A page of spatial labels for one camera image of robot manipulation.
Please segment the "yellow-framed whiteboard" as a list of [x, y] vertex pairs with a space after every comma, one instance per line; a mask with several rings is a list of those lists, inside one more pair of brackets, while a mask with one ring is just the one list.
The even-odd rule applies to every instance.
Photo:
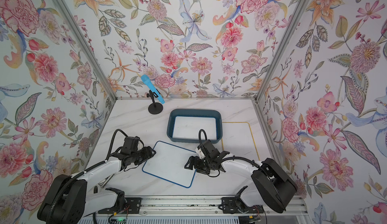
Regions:
[[221, 150], [250, 160], [260, 160], [248, 122], [222, 122], [222, 127]]

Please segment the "teal plastic storage box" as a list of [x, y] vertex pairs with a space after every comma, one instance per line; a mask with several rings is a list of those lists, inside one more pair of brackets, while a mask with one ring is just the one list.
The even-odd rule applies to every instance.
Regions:
[[178, 139], [178, 138], [172, 137], [175, 118], [177, 116], [215, 118], [216, 125], [217, 125], [217, 139], [210, 140], [210, 141], [212, 143], [218, 143], [223, 137], [222, 116], [218, 111], [205, 110], [205, 109], [175, 109], [170, 113], [168, 125], [167, 125], [167, 131], [166, 131], [168, 138], [173, 142], [183, 142], [183, 143], [199, 142], [199, 140], [196, 140], [196, 139]]

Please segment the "blue-framed whiteboard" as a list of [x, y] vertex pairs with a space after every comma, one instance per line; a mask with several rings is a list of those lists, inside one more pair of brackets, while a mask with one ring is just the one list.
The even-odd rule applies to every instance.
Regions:
[[201, 129], [206, 132], [209, 140], [217, 139], [217, 125], [215, 118], [177, 116], [175, 118], [172, 137], [198, 140], [199, 131]]
[[156, 154], [145, 162], [142, 171], [180, 187], [190, 188], [196, 170], [186, 169], [185, 165], [196, 153], [163, 141], [157, 141], [153, 150]]

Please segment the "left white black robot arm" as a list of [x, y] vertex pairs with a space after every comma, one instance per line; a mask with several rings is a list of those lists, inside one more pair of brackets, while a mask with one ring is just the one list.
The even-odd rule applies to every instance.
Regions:
[[37, 213], [37, 218], [47, 224], [76, 224], [83, 217], [96, 215], [103, 209], [120, 214], [131, 207], [125, 192], [117, 188], [103, 188], [99, 183], [113, 175], [127, 171], [156, 155], [156, 151], [146, 146], [140, 137], [130, 137], [121, 129], [124, 143], [113, 149], [115, 138], [110, 141], [106, 158], [76, 174], [57, 176], [50, 186]]

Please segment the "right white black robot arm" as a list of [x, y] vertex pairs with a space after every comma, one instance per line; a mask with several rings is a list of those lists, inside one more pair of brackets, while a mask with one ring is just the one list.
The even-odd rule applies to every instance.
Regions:
[[[254, 161], [228, 151], [220, 152], [203, 129], [199, 130], [196, 153], [196, 156], [188, 159], [185, 169], [196, 170], [211, 178], [216, 178], [221, 173], [232, 173], [252, 180], [253, 186], [244, 187], [236, 195], [246, 206], [265, 204], [281, 214], [286, 211], [298, 191], [295, 182], [272, 158]], [[211, 175], [212, 172], [217, 172], [218, 175]]]

